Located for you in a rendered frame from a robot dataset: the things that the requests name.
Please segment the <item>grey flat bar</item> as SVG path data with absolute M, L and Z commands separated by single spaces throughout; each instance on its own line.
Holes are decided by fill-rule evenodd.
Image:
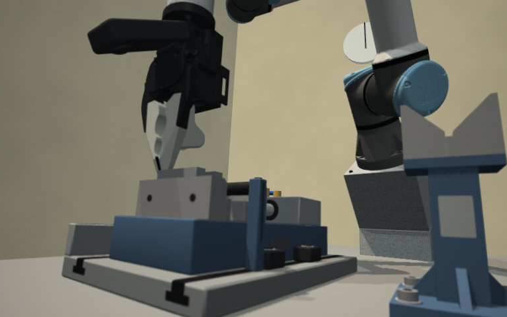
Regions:
M 231 198 L 226 200 L 225 220 L 230 221 L 231 217 Z

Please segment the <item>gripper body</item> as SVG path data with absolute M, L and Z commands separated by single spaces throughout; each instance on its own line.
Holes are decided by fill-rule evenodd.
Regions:
M 190 2 L 175 2 L 163 10 L 162 20 L 187 22 L 191 40 L 175 42 L 156 51 L 146 77 L 148 91 L 167 102 L 175 93 L 186 66 L 197 68 L 199 94 L 195 114 L 227 105 L 229 72 L 221 64 L 223 36 L 215 31 L 215 19 L 204 7 Z M 195 31 L 195 32 L 194 32 Z M 196 38 L 197 37 L 197 38 Z M 195 50 L 195 51 L 194 51 Z M 222 95 L 223 78 L 225 95 Z

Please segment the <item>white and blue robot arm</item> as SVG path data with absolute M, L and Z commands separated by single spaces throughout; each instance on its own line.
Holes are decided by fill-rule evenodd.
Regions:
M 239 24 L 299 0 L 227 0 L 228 16 Z M 418 41 L 410 0 L 365 0 L 376 48 L 372 66 L 344 77 L 357 128 L 356 161 L 363 170 L 404 164 L 400 105 L 426 117 L 447 96 L 444 68 L 430 60 Z M 191 40 L 187 22 L 109 18 L 87 34 L 96 54 L 160 50 Z M 374 77 L 375 76 L 375 77 Z

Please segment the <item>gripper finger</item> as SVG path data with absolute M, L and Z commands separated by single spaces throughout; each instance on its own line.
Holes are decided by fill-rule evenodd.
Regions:
M 148 91 L 145 82 L 141 105 L 142 123 L 156 172 L 158 172 L 160 170 L 158 156 L 162 146 L 162 134 L 166 126 L 166 105 L 164 105 L 164 100 L 156 99 L 154 95 L 155 93 Z
M 200 148 L 205 142 L 203 131 L 195 123 L 194 103 L 199 94 L 197 68 L 186 66 L 175 94 L 166 103 L 166 128 L 158 156 L 160 170 L 173 169 L 180 149 Z

